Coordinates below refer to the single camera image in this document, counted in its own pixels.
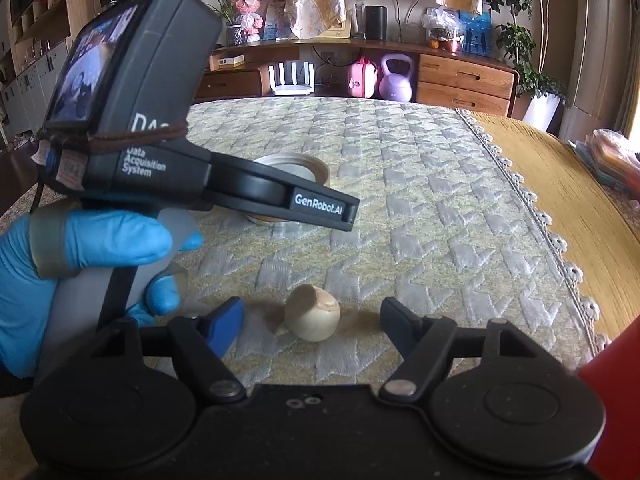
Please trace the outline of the blue gloved left hand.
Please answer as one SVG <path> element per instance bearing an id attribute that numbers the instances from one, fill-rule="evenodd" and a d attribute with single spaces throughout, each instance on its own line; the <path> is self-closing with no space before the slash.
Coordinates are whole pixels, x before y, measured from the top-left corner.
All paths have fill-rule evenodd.
<path id="1" fill-rule="evenodd" d="M 130 211 L 42 208 L 18 219 L 1 237 L 1 369 L 20 379 L 35 374 L 63 278 L 156 263 L 173 247 L 160 222 Z"/>

